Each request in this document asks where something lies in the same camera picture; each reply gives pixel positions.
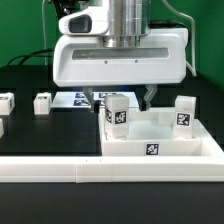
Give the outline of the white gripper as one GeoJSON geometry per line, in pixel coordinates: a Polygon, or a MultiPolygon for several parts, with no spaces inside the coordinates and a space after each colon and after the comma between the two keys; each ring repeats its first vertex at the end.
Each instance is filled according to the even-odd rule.
{"type": "Polygon", "coordinates": [[[105,48],[97,36],[64,35],[54,51],[53,80],[60,87],[85,86],[83,93],[92,112],[100,108],[93,86],[148,84],[139,99],[139,109],[147,111],[157,92],[155,84],[184,79],[187,41],[185,28],[153,29],[134,48],[105,48]]]}

